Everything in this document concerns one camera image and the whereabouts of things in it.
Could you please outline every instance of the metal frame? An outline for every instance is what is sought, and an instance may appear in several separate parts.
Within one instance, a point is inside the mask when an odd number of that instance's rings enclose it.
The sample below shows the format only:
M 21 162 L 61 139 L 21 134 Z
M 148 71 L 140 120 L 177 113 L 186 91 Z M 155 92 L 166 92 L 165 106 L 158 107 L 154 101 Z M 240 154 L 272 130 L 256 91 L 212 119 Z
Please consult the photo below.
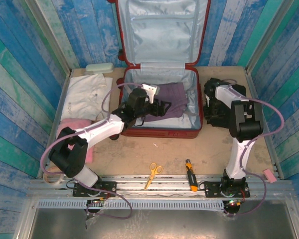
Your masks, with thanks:
M 36 21 L 38 22 L 40 28 L 42 29 L 46 39 L 48 40 L 49 44 L 51 45 L 52 50 L 54 51 L 56 58 L 59 60 L 63 70 L 66 74 L 69 74 L 71 69 L 66 61 L 66 58 L 54 36 L 53 31 L 51 30 L 47 20 L 42 13 L 42 10 L 37 3 L 37 0 L 25 0 L 26 4 L 29 6 L 33 16 L 35 17 Z
M 253 53 L 252 57 L 250 58 L 249 62 L 247 63 L 246 69 L 248 72 L 253 71 L 259 58 L 263 54 L 263 52 L 266 49 L 267 45 L 269 44 L 271 38 L 273 37 L 275 31 L 279 27 L 281 21 L 285 17 L 287 11 L 289 10 L 290 6 L 293 4 L 294 1 L 295 0 L 284 0 L 282 2 L 282 4 L 280 5 L 272 22 L 270 23 L 268 29 L 266 30 L 266 33 L 262 37 L 261 41 L 259 42 L 258 46 L 256 47 L 255 52 Z
M 197 175 L 197 181 L 215 181 L 218 182 L 221 175 Z M 205 198 L 204 191 L 197 193 L 191 192 L 188 186 L 187 175 L 157 175 L 148 190 L 144 190 L 144 185 L 148 175 L 132 176 L 109 176 L 103 177 L 104 181 L 117 181 L 117 193 L 123 195 L 137 206 L 139 209 L 151 210 L 212 210 L 220 211 L 220 203 L 227 198 L 210 199 Z M 27 203 L 22 210 L 22 215 L 17 225 L 17 230 L 13 238 L 28 239 L 32 225 L 35 220 L 36 210 L 39 208 L 84 208 L 87 200 L 93 198 L 74 198 L 72 190 L 66 189 L 66 182 L 51 187 L 43 180 L 31 180 L 28 189 Z M 263 183 L 256 177 L 247 178 L 251 197 L 247 200 L 259 200 L 262 198 L 264 189 Z M 280 200 L 285 203 L 292 226 L 299 239 L 299 203 L 289 180 L 279 180 L 274 184 L 267 184 L 266 200 Z M 122 200 L 113 198 L 108 200 L 114 203 L 114 206 L 108 206 L 107 209 L 126 209 Z
M 49 136 L 49 140 L 48 140 L 48 143 L 47 143 L 47 147 L 51 143 L 53 143 L 55 141 L 55 138 L 56 138 L 56 132 L 57 132 L 60 120 L 61 120 L 62 110 L 63 110 L 65 98 L 66 98 L 66 93 L 68 91 L 68 87 L 69 87 L 69 83 L 70 83 L 70 79 L 71 79 L 71 74 L 72 74 L 72 72 L 70 74 L 68 74 L 65 78 L 65 82 L 64 82 L 64 85 L 63 85 L 62 93 L 61 93 L 59 104 L 58 104 L 58 108 L 56 109 L 54 121 L 53 121 L 53 124 L 52 124 L 50 136 Z M 44 163 L 46 165 L 48 165 L 50 163 L 50 160 L 48 159 L 48 157 L 46 157 L 44 159 Z M 42 177 L 43 177 L 43 171 L 40 167 L 36 178 L 42 178 Z
M 249 89 L 250 89 L 251 96 L 253 98 L 258 99 L 258 94 L 257 94 L 256 88 L 255 88 L 251 73 L 248 72 L 248 71 L 246 71 L 246 79 L 247 79 L 247 83 L 248 83 L 248 86 L 249 86 Z M 264 132 L 267 133 L 267 132 L 269 132 L 269 129 L 268 129 L 268 125 L 267 125 L 267 121 L 265 119 L 265 116 L 263 116 L 263 119 L 264 119 Z M 274 147 L 274 144 L 273 144 L 273 141 L 272 141 L 271 137 L 270 136 L 265 137 L 265 141 L 266 141 L 266 145 L 267 145 L 267 148 L 268 148 L 268 152 L 269 152 L 271 161 L 277 169 L 279 178 L 284 179 L 284 173 L 281 169 L 280 162 L 279 162 L 279 159 L 277 157 L 275 147 Z

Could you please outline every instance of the pink towel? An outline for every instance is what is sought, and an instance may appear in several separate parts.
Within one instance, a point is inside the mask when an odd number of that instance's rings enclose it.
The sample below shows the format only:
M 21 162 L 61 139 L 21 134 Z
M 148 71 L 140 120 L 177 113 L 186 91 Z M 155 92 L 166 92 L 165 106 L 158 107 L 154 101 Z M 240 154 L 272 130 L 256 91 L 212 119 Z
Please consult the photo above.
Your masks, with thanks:
M 59 124 L 59 128 L 56 132 L 56 135 L 59 135 L 61 130 L 63 130 L 66 127 L 70 127 L 71 129 L 75 130 L 78 128 L 84 128 L 86 126 L 91 125 L 92 121 L 89 119 L 63 119 L 61 123 Z M 93 161 L 93 148 L 91 147 L 87 153 L 85 158 L 85 163 L 92 163 Z

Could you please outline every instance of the wooden floor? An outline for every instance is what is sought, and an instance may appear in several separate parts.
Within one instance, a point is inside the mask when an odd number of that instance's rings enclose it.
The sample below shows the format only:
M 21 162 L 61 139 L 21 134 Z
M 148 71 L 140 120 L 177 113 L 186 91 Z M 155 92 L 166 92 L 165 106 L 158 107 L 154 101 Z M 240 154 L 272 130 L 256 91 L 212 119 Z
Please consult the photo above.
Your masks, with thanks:
M 197 67 L 203 85 L 211 77 L 235 79 L 246 86 L 247 80 L 242 67 Z M 84 69 L 75 69 L 72 76 L 80 76 Z M 123 77 L 124 68 L 116 68 L 113 84 Z M 118 106 L 119 90 L 113 91 L 110 109 Z M 103 140 L 94 147 L 94 161 L 88 166 L 99 175 L 141 175 L 149 174 L 152 162 L 163 166 L 162 174 L 185 174 L 185 160 L 189 158 L 196 174 L 222 174 L 226 168 L 232 147 L 232 137 L 224 128 L 208 125 L 204 120 L 203 128 L 195 139 L 141 138 L 124 137 L 116 141 Z M 249 171 L 261 173 L 273 170 L 264 139 L 259 139 L 250 153 L 247 165 Z

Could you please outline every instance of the orange scissors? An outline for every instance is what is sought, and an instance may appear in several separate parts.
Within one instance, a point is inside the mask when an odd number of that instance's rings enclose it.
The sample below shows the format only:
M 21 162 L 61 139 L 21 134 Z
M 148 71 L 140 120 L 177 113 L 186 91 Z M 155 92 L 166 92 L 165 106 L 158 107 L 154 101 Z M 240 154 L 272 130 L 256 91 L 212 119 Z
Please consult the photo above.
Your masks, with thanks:
M 160 174 L 163 171 L 163 167 L 157 166 L 156 163 L 151 163 L 149 169 L 151 170 L 151 174 L 150 174 L 148 181 L 145 184 L 145 188 L 144 188 L 145 190 L 147 190 L 147 188 L 150 186 L 151 182 L 154 179 L 154 176 L 157 174 Z

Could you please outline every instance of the metal sheet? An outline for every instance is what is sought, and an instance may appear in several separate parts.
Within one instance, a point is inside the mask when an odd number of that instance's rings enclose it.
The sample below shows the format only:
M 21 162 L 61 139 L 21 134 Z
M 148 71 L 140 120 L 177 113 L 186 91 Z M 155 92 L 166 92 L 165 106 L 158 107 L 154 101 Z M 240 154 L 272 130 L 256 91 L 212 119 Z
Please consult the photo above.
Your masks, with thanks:
M 257 201 L 246 202 L 241 212 L 255 207 Z M 127 210 L 107 210 L 125 216 Z M 82 209 L 38 209 L 33 239 L 292 239 L 287 207 L 281 201 L 266 201 L 251 215 L 229 218 L 210 211 L 135 210 L 128 220 L 98 217 L 85 228 L 86 213 Z

